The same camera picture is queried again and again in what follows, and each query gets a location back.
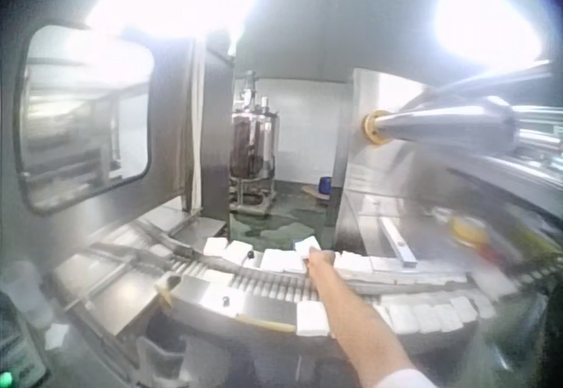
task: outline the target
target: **metal bracket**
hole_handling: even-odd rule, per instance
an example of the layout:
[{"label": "metal bracket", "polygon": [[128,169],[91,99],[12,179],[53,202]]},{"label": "metal bracket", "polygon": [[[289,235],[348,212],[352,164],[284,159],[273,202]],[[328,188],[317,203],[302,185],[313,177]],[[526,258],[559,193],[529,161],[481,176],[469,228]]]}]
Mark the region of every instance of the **metal bracket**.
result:
[{"label": "metal bracket", "polygon": [[393,221],[388,217],[381,216],[379,217],[379,223],[403,267],[416,267],[418,261]]}]

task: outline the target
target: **green floor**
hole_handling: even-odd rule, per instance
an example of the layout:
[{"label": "green floor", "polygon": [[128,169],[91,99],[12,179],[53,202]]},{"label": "green floor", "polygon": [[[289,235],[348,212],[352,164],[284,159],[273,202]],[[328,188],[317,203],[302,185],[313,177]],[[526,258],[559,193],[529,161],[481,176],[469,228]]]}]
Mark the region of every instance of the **green floor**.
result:
[{"label": "green floor", "polygon": [[255,250],[288,250],[292,242],[309,236],[320,239],[325,225],[326,205],[301,191],[300,185],[280,184],[268,216],[230,214],[230,236]]}]

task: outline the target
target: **white tile wall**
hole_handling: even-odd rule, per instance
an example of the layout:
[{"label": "white tile wall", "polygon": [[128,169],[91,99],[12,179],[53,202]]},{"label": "white tile wall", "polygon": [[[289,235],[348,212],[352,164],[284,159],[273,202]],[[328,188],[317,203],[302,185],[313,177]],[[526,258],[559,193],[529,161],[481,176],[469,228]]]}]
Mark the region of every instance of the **white tile wall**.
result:
[{"label": "white tile wall", "polygon": [[[243,85],[236,82],[235,96]],[[318,184],[320,177],[332,176],[340,110],[352,108],[352,85],[261,79],[257,91],[280,115],[276,179]]]}]

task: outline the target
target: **yellow ring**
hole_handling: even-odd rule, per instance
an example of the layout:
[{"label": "yellow ring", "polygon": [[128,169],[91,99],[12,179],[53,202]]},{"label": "yellow ring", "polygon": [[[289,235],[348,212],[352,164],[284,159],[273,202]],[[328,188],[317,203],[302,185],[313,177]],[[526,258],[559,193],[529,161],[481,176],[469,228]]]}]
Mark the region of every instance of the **yellow ring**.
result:
[{"label": "yellow ring", "polygon": [[469,216],[453,216],[450,220],[451,233],[455,239],[470,245],[487,245],[489,234],[486,225]]},{"label": "yellow ring", "polygon": [[384,115],[388,115],[389,113],[383,109],[378,109],[373,113],[369,113],[362,120],[362,132],[370,142],[381,146],[382,144],[386,144],[391,141],[388,137],[381,137],[379,132],[377,131],[377,127],[375,125],[375,118],[383,117]]}]

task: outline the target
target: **metal pipe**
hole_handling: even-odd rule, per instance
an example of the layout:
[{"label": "metal pipe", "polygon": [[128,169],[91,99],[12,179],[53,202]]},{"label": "metal pipe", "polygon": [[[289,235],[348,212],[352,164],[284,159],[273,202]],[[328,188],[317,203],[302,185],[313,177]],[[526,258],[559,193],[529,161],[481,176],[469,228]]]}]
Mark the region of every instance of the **metal pipe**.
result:
[{"label": "metal pipe", "polygon": [[556,154],[561,153],[561,149],[563,147],[561,139],[555,135],[526,129],[521,129],[518,132],[518,144],[524,147],[541,149]]},{"label": "metal pipe", "polygon": [[548,124],[563,124],[563,108],[552,106],[513,106],[512,110],[519,121],[545,122]]},{"label": "metal pipe", "polygon": [[373,120],[371,127],[384,140],[408,140],[487,155],[508,152],[515,146],[514,113],[491,99],[374,115],[368,120]]},{"label": "metal pipe", "polygon": [[525,68],[511,71],[493,71],[480,74],[475,77],[466,78],[452,84],[438,87],[434,90],[423,92],[421,95],[407,102],[401,109],[401,112],[408,111],[417,107],[421,103],[429,102],[444,95],[487,95],[490,93],[480,93],[487,89],[493,89],[504,84],[514,84],[526,82],[530,80],[538,80],[552,76],[551,64],[549,61],[537,61]]}]

